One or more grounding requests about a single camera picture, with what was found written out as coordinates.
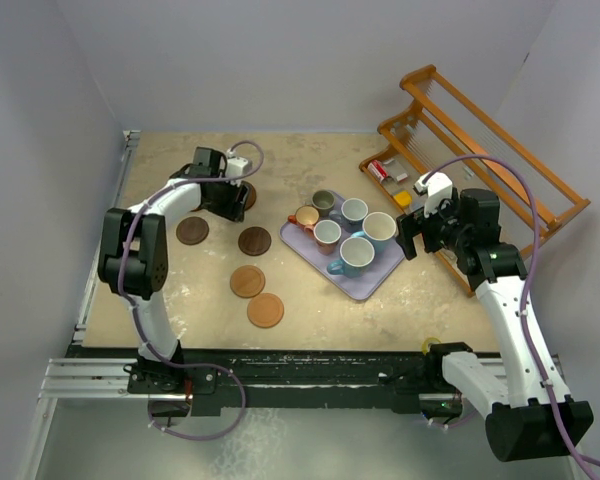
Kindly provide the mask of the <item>dark walnut coaster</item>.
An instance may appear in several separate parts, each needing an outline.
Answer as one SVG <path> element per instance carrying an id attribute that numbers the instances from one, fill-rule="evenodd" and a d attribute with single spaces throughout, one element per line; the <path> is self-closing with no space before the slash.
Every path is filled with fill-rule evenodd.
<path id="1" fill-rule="evenodd" d="M 176 227 L 176 238 L 184 245 L 193 246 L 203 242 L 209 234 L 209 225 L 201 217 L 187 217 Z"/>
<path id="2" fill-rule="evenodd" d="M 271 235 L 263 227 L 252 226 L 243 230 L 238 237 L 238 248 L 249 256 L 260 256 L 271 246 Z"/>

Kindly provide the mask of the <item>light orange wooden coaster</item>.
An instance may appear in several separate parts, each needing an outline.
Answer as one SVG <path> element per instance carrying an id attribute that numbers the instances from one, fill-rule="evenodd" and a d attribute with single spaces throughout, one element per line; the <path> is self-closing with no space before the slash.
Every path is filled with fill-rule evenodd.
<path id="1" fill-rule="evenodd" d="M 284 316 L 284 304 L 272 293 L 262 293 L 253 297 L 247 306 L 248 320 L 259 328 L 276 326 Z"/>
<path id="2" fill-rule="evenodd" d="M 264 273 L 254 265 L 237 268 L 230 277 L 230 289 L 240 298 L 253 298 L 260 294 L 266 285 Z"/>

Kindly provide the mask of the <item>large light blue cup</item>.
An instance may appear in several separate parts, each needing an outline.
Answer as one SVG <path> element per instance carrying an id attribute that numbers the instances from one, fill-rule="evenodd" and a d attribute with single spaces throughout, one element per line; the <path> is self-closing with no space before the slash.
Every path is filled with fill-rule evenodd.
<path id="1" fill-rule="evenodd" d="M 362 222 L 360 231 L 351 235 L 352 238 L 366 238 L 374 247 L 377 254 L 381 254 L 394 240 L 397 232 L 395 219 L 384 212 L 369 213 Z"/>

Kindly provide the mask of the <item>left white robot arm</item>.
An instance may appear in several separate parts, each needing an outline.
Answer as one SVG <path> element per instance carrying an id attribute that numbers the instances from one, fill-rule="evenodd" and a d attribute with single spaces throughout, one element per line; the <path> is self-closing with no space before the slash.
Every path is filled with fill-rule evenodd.
<path id="1" fill-rule="evenodd" d="M 99 280 L 126 304 L 140 340 L 138 353 L 156 362 L 150 378 L 164 392 L 178 390 L 186 378 L 162 294 L 169 274 L 167 230 L 198 208 L 231 222 L 244 220 L 250 194 L 244 179 L 263 164 L 236 153 L 244 144 L 225 152 L 196 148 L 164 186 L 131 207 L 109 209 L 103 219 Z"/>

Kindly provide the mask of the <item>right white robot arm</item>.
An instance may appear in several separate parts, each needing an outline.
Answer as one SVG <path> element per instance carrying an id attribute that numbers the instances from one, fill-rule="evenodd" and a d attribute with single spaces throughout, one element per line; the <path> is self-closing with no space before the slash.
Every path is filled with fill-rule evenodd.
<path id="1" fill-rule="evenodd" d="M 415 236 L 428 253 L 451 251 L 496 334 L 505 380 L 464 343 L 433 347 L 426 383 L 459 390 L 485 421 L 488 444 L 502 461 L 569 455 L 592 425 L 586 401 L 576 401 L 556 370 L 523 289 L 529 275 L 519 250 L 501 240 L 500 201 L 489 190 L 416 187 L 424 205 L 400 216 L 397 243 L 416 256 Z"/>

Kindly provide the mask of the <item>reddish wooden coaster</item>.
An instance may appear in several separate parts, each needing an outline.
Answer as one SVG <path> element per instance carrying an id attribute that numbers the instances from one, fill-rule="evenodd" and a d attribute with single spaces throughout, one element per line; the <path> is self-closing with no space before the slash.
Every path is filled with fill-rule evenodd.
<path id="1" fill-rule="evenodd" d="M 248 195 L 247 195 L 247 200 L 245 203 L 245 210 L 248 211 L 250 210 L 254 204 L 256 203 L 257 200 L 257 192 L 256 189 L 254 187 L 253 184 L 251 184 L 248 181 L 243 181 L 243 184 L 247 187 L 248 189 Z"/>

